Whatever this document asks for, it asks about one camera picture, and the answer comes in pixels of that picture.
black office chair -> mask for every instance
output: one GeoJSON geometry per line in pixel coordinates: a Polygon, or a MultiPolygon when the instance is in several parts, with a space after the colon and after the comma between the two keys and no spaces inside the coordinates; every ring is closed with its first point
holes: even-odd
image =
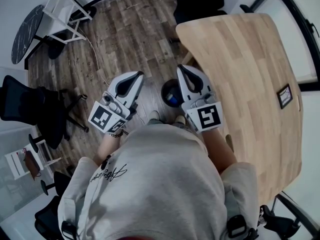
{"type": "MultiPolygon", "coordinates": [[[[225,0],[176,0],[176,2],[173,16],[177,24],[227,14],[219,10],[225,5],[225,0]]],[[[179,41],[178,38],[169,38],[171,44],[179,41]]]]}
{"type": "Polygon", "coordinates": [[[264,221],[264,228],[276,232],[281,240],[288,240],[294,236],[300,228],[299,223],[311,234],[312,240],[320,240],[320,226],[284,192],[275,196],[272,210],[269,210],[266,205],[260,207],[259,221],[264,221]],[[294,215],[294,220],[275,215],[276,200],[279,200],[294,215]]]}
{"type": "Polygon", "coordinates": [[[0,88],[0,118],[3,121],[18,121],[29,125],[37,125],[42,136],[35,139],[29,134],[29,141],[35,152],[37,143],[45,140],[50,148],[56,149],[62,137],[69,141],[67,120],[84,130],[82,126],[69,116],[71,109],[80,99],[86,100],[86,95],[79,95],[68,107],[64,105],[63,93],[67,90],[47,90],[45,87],[29,88],[12,76],[7,75],[0,88]]]}
{"type": "Polygon", "coordinates": [[[71,178],[61,172],[55,171],[53,174],[54,183],[47,185],[43,180],[40,181],[43,193],[47,196],[49,195],[48,190],[55,187],[56,194],[62,197],[65,190],[67,189],[71,178]]]}
{"type": "Polygon", "coordinates": [[[45,208],[34,215],[34,227],[46,240],[64,240],[58,222],[60,200],[61,197],[56,195],[45,208]]]}

sticker on table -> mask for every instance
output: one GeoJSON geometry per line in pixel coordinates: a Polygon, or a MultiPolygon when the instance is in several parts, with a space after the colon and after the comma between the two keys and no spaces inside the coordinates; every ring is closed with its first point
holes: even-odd
{"type": "Polygon", "coordinates": [[[278,91],[276,95],[278,97],[281,109],[284,109],[284,107],[288,105],[290,101],[293,100],[293,96],[292,96],[289,84],[287,84],[280,91],[278,91]]]}
{"type": "Polygon", "coordinates": [[[114,126],[112,126],[107,132],[108,133],[115,133],[121,126],[123,126],[126,123],[126,121],[120,119],[114,126]]]}
{"type": "Polygon", "coordinates": [[[99,127],[101,130],[105,129],[107,123],[109,122],[112,114],[103,108],[102,106],[99,106],[95,113],[93,114],[91,118],[91,122],[95,124],[97,127],[99,127]]]}

black marble table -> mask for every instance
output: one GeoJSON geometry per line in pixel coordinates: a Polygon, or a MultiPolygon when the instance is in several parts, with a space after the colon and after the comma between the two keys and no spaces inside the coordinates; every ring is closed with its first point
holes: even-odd
{"type": "MultiPolygon", "coordinates": [[[[43,9],[43,5],[36,6],[24,19],[16,33],[11,51],[11,61],[13,64],[18,64],[23,59],[34,39],[49,46],[48,56],[50,59],[56,59],[65,47],[64,43],[55,39],[48,40],[36,35],[44,15],[43,9]]],[[[62,40],[66,39],[66,36],[63,33],[60,33],[57,36],[62,40]]]]}
{"type": "Polygon", "coordinates": [[[43,9],[43,5],[35,7],[24,19],[16,33],[11,51],[13,64],[18,64],[29,49],[44,15],[43,9]]]}

shoe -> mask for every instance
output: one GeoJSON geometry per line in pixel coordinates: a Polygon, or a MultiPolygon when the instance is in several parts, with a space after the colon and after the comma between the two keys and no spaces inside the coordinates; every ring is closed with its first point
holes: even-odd
{"type": "Polygon", "coordinates": [[[183,115],[178,115],[174,122],[186,125],[186,119],[183,115]]]}
{"type": "Polygon", "coordinates": [[[149,114],[149,120],[151,120],[151,119],[156,119],[156,120],[160,119],[158,111],[154,110],[149,114]]]}

gray t-shirt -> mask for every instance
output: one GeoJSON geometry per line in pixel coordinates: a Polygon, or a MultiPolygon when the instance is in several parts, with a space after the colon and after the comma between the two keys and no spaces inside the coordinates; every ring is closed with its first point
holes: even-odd
{"type": "Polygon", "coordinates": [[[195,135],[167,124],[132,132],[103,170],[83,157],[58,208],[59,225],[77,225],[81,240],[228,239],[227,220],[238,214],[257,228],[254,166],[219,175],[195,135]]]}

